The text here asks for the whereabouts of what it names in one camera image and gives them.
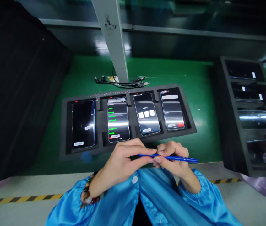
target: yellow and black hazard tape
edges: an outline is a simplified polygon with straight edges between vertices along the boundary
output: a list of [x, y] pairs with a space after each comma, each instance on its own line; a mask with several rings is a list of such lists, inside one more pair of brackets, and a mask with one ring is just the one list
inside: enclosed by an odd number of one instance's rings
[[[210, 182], [213, 184], [226, 184], [226, 183], [235, 183], [240, 181], [241, 180], [238, 178], [210, 180]], [[63, 194], [0, 198], [0, 204], [53, 200], [53, 199], [60, 199], [62, 196]]]
[[0, 198], [0, 204], [60, 199], [63, 194]]

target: smartphone screen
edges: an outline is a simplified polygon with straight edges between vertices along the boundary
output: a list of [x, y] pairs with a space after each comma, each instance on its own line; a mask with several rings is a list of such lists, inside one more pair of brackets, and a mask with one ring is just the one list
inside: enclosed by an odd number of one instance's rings
[[95, 145], [94, 101], [72, 104], [72, 148], [87, 148]]
[[127, 99], [125, 97], [108, 99], [109, 142], [130, 139]]
[[263, 101], [262, 94], [256, 88], [233, 84], [232, 90], [236, 101], [245, 101], [245, 102]]
[[243, 129], [266, 129], [266, 111], [238, 110]]
[[266, 140], [247, 141], [247, 148], [251, 160], [259, 160], [266, 163]]
[[231, 78], [256, 79], [256, 74], [247, 63], [226, 60], [226, 67]]
[[184, 129], [184, 119], [176, 90], [161, 91], [161, 100], [167, 130]]
[[141, 135], [160, 132], [160, 125], [151, 93], [133, 96]]

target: blue anti-static smock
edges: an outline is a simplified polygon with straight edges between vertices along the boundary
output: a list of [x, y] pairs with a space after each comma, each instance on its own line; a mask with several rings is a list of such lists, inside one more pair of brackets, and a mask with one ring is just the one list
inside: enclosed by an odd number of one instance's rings
[[80, 209], [86, 181], [78, 181], [50, 213], [46, 225], [130, 226], [138, 197], [153, 226], [241, 225], [227, 209], [217, 186], [198, 170], [198, 194], [189, 193], [166, 169], [139, 169], [125, 182], [110, 188], [99, 202]]

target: beaded bracelet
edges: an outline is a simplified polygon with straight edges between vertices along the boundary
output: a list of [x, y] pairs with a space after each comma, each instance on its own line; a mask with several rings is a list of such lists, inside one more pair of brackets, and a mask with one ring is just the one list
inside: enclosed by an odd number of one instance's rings
[[96, 202], [98, 202], [100, 199], [102, 199], [105, 195], [106, 195], [106, 193], [107, 193], [107, 191], [105, 191], [104, 193], [102, 193], [100, 196], [98, 196], [98, 197], [96, 197], [96, 198], [92, 198], [91, 196], [90, 196], [90, 193], [89, 193], [89, 186], [90, 186], [90, 183], [91, 183], [91, 181], [92, 181], [92, 179], [93, 179], [93, 177], [96, 175], [98, 173], [98, 171], [95, 171], [91, 176], [90, 176], [90, 178], [87, 180], [87, 183], [86, 183], [86, 185], [85, 185], [85, 188], [84, 188], [84, 196], [83, 196], [83, 201], [82, 201], [82, 204], [80, 205], [80, 209], [79, 210], [81, 210], [81, 208], [85, 208], [85, 206], [87, 206], [87, 205], [90, 205], [90, 204], [94, 204], [94, 203], [96, 203]]

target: metal pole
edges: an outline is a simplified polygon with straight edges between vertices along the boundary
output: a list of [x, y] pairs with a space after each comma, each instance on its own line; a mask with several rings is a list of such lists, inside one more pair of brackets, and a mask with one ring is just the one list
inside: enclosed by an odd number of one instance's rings
[[92, 0], [119, 82], [128, 82], [118, 0]]

